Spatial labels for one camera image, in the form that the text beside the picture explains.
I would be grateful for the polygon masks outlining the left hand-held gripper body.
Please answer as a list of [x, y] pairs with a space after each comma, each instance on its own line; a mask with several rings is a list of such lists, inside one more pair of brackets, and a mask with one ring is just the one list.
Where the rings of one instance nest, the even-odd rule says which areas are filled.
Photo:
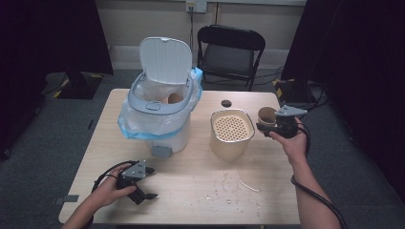
[[146, 162], [136, 161], [129, 167], [123, 169], [117, 177], [117, 188], [123, 189], [128, 186], [135, 186], [138, 181], [146, 177]]

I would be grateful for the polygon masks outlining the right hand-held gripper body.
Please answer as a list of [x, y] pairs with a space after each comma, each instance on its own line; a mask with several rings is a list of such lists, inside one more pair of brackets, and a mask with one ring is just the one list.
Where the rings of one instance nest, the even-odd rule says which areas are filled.
[[284, 138], [295, 137], [298, 132], [298, 124], [295, 120], [295, 117], [298, 115], [306, 115], [307, 113], [308, 113], [307, 110], [284, 105], [278, 111], [275, 112], [276, 114], [275, 132]]

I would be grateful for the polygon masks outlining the white pedal trash can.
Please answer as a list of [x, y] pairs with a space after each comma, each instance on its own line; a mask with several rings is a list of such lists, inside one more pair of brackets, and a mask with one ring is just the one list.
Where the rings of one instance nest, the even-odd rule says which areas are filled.
[[[167, 37], [148, 37], [139, 46], [142, 72], [153, 81], [164, 84], [183, 84], [192, 70], [192, 52], [180, 40]], [[169, 157], [181, 151], [188, 141], [189, 119], [175, 136], [166, 139], [144, 140], [153, 156]]]

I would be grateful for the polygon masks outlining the person's right hand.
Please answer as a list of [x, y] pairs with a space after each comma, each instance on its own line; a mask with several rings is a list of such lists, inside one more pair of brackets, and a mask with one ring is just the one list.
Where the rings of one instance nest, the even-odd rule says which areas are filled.
[[306, 161], [307, 135], [302, 130], [298, 130], [296, 136], [292, 138], [284, 138], [274, 132], [270, 132], [269, 135], [282, 145], [291, 166]]

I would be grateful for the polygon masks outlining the person's left hand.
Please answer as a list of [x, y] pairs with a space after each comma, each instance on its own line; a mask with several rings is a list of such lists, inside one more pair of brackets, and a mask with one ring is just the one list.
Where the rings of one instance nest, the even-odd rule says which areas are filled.
[[130, 166], [129, 163], [120, 165], [109, 172], [102, 183], [91, 193], [89, 200], [96, 209], [112, 204], [118, 198], [125, 197], [137, 190], [136, 186], [117, 188], [119, 173]]

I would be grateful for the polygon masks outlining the black stand base striped tape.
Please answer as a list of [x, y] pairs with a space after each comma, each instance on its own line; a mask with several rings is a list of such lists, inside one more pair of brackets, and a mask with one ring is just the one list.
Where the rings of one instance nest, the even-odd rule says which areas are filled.
[[68, 78], [55, 93], [59, 99], [87, 99], [91, 100], [103, 77], [99, 74], [67, 72]]
[[295, 79], [272, 81], [278, 99], [285, 103], [314, 103], [315, 98], [308, 84]]

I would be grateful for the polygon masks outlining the beige perforated strainer insert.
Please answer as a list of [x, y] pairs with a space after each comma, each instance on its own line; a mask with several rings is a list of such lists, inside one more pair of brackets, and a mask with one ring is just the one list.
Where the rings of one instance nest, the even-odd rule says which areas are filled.
[[223, 142], [242, 142], [254, 136], [253, 124], [245, 111], [223, 110], [211, 116], [214, 136]]

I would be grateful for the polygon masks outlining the beige container with metal rim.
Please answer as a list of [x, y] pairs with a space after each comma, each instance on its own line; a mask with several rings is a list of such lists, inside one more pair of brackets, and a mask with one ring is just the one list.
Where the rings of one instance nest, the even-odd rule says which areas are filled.
[[214, 136], [211, 126], [210, 148], [215, 156], [225, 161], [234, 161], [242, 156], [250, 140], [223, 142]]

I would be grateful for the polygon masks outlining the blue clear plastic bin liner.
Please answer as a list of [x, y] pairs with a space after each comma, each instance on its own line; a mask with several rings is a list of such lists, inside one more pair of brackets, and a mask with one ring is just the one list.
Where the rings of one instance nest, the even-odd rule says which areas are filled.
[[[202, 96], [203, 72], [193, 68], [183, 84], [164, 84], [141, 73], [124, 99], [117, 123], [122, 134], [130, 139], [166, 139], [183, 128]], [[183, 97], [169, 104], [168, 96]]]

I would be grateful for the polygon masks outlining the water spill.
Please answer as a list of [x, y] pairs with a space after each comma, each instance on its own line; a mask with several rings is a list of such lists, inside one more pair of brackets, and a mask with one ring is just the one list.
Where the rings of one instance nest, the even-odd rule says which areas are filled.
[[240, 174], [223, 171], [222, 175], [213, 181], [205, 202], [210, 212], [217, 215], [238, 213], [259, 217], [261, 197], [261, 190], [245, 183]]

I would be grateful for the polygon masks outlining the grey tape strip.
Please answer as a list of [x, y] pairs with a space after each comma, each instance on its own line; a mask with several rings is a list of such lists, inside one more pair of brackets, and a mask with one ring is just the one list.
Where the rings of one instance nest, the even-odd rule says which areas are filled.
[[66, 202], [77, 202], [78, 195], [66, 195], [64, 197], [59, 197], [54, 200], [54, 204], [63, 205]]

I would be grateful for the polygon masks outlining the black folding chair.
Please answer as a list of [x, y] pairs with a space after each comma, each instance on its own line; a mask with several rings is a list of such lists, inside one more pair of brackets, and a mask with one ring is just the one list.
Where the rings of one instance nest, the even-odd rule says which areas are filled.
[[213, 75], [245, 82], [250, 91], [266, 40], [256, 31], [223, 25], [199, 29], [197, 67]]

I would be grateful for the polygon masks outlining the dark curtain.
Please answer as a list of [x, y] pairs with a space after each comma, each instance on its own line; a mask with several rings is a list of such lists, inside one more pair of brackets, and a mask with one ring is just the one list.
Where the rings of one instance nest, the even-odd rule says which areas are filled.
[[0, 160], [67, 72], [113, 72], [96, 0], [0, 0]]
[[307, 0], [283, 77], [326, 84], [356, 142], [405, 200], [405, 0]]

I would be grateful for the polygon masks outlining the white wall socket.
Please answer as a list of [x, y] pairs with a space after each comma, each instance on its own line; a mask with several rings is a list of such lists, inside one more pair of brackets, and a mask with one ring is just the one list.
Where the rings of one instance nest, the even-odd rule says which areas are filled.
[[207, 3], [205, 1], [187, 0], [185, 9], [187, 12], [206, 13]]

